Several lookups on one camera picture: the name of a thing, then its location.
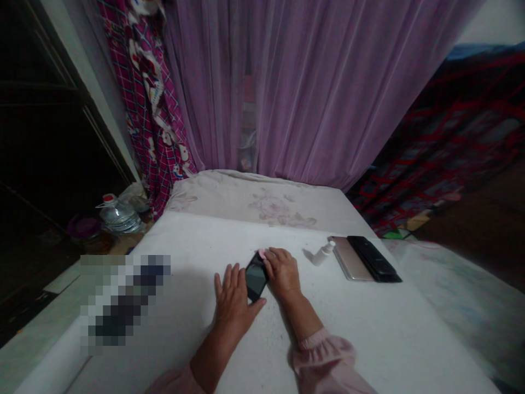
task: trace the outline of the gold smartphone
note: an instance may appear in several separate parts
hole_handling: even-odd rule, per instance
[[[346,237],[329,237],[330,241],[335,242],[334,254],[339,261],[346,279],[357,281],[374,281],[367,268],[355,252],[354,248]]]

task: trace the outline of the finger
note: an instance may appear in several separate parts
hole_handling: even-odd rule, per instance
[[[274,280],[275,276],[273,274],[272,265],[270,264],[268,260],[263,260],[263,262],[264,262],[264,266],[266,267],[266,273],[268,274],[268,277],[270,278],[271,281]]]
[[[219,296],[223,292],[223,288],[220,285],[220,275],[219,274],[215,274],[215,277],[214,277],[213,281],[215,282],[215,295],[217,296],[217,298],[219,298]]]
[[[290,252],[288,252],[286,249],[281,249],[284,253],[284,255],[286,256],[287,259],[293,259],[293,257],[291,256]]]
[[[270,262],[274,270],[277,270],[279,268],[279,259],[272,252],[265,251],[264,257],[266,257],[266,259]]]
[[[239,286],[243,293],[248,293],[248,287],[246,286],[246,268],[239,271]]]
[[[255,318],[263,306],[266,305],[266,298],[259,298],[255,303],[248,307],[248,310],[252,314],[252,318]]]
[[[231,287],[235,288],[239,284],[239,263],[236,263],[231,273]]]
[[[226,273],[224,274],[223,289],[228,290],[231,283],[231,264],[226,266]]]
[[[283,252],[284,249],[270,248],[270,251],[272,251],[280,261],[283,262],[286,260],[286,255]]]

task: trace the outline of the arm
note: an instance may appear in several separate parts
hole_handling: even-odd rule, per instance
[[[266,304],[264,298],[248,305],[246,270],[239,264],[228,264],[224,283],[215,274],[217,318],[215,325],[181,372],[168,371],[153,383],[148,394],[181,393],[211,394],[217,388],[237,344],[251,327],[255,317]]]
[[[297,260],[284,249],[270,248],[265,256],[270,286],[282,303],[299,344],[293,365],[301,394],[377,394],[355,371],[352,345],[328,334],[312,304],[301,293]]]

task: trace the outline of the plastic water bottle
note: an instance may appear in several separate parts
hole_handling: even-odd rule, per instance
[[[102,199],[104,202],[97,208],[102,208],[100,217],[111,233],[120,235],[144,232],[144,223],[131,205],[119,201],[114,194],[105,194]]]

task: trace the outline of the black phone case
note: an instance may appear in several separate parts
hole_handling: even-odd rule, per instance
[[[363,236],[346,237],[350,245],[370,272],[376,282],[399,283],[401,278],[395,268],[385,259],[379,250]]]
[[[257,265],[257,266],[260,266],[262,267],[262,271],[264,273],[264,278],[266,279],[266,283],[264,284],[264,286],[262,287],[262,290],[260,293],[257,294],[257,292],[254,292],[252,289],[250,289],[248,286],[248,298],[252,301],[252,302],[255,302],[257,301],[259,298],[261,298],[261,294],[262,292],[264,291],[264,288],[266,287],[266,284],[268,283],[268,280],[270,279],[268,277],[268,272],[266,272],[266,267],[264,266],[264,262],[263,262],[263,259],[261,258],[261,256],[259,255],[259,251],[257,250],[256,253],[255,253],[255,256],[252,258],[252,260],[249,262],[249,264],[247,265],[246,267],[246,270],[248,270],[248,268],[252,265]]]

